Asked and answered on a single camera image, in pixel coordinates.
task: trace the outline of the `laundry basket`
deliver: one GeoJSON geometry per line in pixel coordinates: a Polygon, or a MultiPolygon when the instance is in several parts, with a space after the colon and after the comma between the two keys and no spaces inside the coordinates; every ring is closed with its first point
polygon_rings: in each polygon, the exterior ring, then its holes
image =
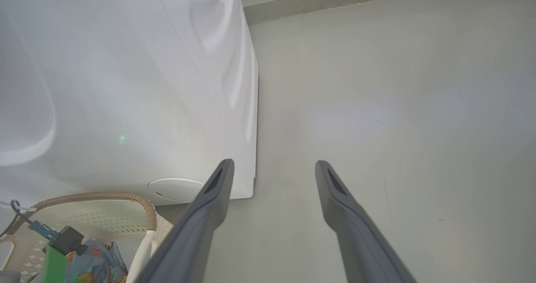
{"type": "MultiPolygon", "coordinates": [[[[156,213],[147,198],[130,192],[68,195],[42,201],[34,208],[35,212],[25,212],[25,216],[58,232],[64,226],[72,226],[84,235],[84,241],[116,241],[129,270],[127,283],[136,279],[144,262],[173,227],[156,213]]],[[[12,244],[3,270],[21,272],[22,282],[42,272],[42,249],[47,240],[27,228],[22,219],[17,220],[0,242],[12,244]]]]}

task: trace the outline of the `gray floor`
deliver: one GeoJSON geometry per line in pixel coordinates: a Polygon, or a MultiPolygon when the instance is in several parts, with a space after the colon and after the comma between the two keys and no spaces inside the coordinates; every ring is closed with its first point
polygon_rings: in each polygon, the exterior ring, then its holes
{"type": "Polygon", "coordinates": [[[229,204],[205,282],[345,282],[319,159],[418,281],[533,281],[535,1],[379,0],[252,26],[256,190],[229,204]]]}

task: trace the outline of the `white washing machine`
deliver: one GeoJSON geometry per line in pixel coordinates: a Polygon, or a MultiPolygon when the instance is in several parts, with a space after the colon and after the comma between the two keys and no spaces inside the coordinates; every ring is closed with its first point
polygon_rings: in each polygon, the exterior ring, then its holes
{"type": "Polygon", "coordinates": [[[257,93],[240,0],[0,0],[0,200],[251,197],[257,93]]]}

